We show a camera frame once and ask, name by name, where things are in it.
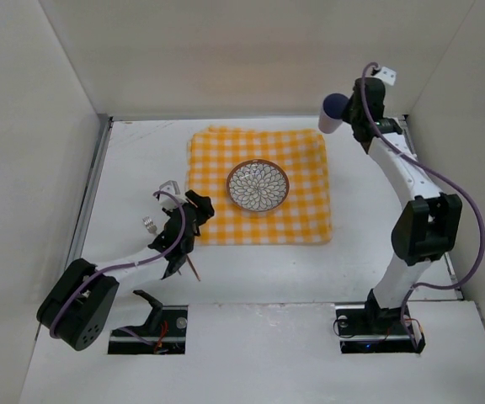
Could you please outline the copper spoon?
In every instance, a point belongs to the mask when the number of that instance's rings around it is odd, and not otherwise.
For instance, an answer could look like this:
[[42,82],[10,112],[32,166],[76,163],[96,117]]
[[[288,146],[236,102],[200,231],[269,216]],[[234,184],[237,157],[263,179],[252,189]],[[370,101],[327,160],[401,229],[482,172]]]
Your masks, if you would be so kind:
[[191,258],[190,258],[190,256],[188,254],[186,254],[184,256],[184,261],[189,265],[192,273],[194,274],[194,276],[196,277],[196,279],[200,282],[201,281],[201,277],[200,277],[200,275],[199,275],[199,273],[198,273],[198,271],[197,271],[194,263],[192,262],[192,260],[191,260]]

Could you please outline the lilac plastic cup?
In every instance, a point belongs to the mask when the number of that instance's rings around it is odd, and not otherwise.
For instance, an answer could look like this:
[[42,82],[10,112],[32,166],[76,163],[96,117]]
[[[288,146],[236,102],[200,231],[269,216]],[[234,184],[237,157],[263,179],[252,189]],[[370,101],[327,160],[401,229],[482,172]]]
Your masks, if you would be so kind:
[[342,114],[349,99],[341,93],[331,93],[323,101],[318,119],[318,129],[323,134],[332,134],[343,123]]

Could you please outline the silver fork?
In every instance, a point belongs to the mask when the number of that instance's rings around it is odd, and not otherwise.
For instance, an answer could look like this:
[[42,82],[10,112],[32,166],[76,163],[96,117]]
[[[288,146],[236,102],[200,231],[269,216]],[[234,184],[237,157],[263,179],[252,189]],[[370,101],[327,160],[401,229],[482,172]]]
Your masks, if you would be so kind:
[[150,216],[146,216],[142,221],[149,234],[153,235],[154,237],[159,234],[157,225]]

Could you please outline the patterned ceramic bowl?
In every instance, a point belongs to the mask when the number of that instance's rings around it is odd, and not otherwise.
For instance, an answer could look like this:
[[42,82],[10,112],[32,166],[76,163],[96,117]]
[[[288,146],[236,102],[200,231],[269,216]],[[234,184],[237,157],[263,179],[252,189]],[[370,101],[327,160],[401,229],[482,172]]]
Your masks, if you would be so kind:
[[276,163],[264,159],[240,162],[228,174],[227,196],[241,210],[262,214],[280,207],[290,192],[290,181]]

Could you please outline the yellow checkered cloth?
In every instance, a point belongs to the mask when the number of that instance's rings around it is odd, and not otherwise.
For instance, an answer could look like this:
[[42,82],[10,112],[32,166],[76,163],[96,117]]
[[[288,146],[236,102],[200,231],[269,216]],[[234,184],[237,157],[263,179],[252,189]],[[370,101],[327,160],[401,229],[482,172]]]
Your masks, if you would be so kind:
[[186,185],[211,198],[202,246],[323,244],[333,237],[328,159],[312,129],[210,126],[187,144]]

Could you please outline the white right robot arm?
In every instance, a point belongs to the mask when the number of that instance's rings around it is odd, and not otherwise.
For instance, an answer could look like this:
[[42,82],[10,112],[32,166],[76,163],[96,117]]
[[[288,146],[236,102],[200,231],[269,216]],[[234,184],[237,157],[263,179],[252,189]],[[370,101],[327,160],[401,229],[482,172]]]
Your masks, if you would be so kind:
[[372,332],[399,324],[402,303],[430,265],[456,243],[462,202],[446,194],[418,167],[399,124],[383,115],[385,84],[374,77],[354,82],[342,119],[385,174],[402,206],[392,229],[392,260],[365,302]]

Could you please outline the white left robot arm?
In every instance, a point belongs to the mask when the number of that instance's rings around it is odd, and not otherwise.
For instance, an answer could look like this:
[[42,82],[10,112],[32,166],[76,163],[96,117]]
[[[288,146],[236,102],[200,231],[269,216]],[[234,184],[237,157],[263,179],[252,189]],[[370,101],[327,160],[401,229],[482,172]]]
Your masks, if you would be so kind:
[[73,260],[36,313],[37,322],[76,351],[88,348],[104,329],[123,332],[155,347],[155,332],[165,336],[164,305],[141,286],[176,274],[193,252],[200,227],[215,210],[208,196],[193,190],[177,196],[159,189],[154,197],[167,220],[139,253],[103,266]]

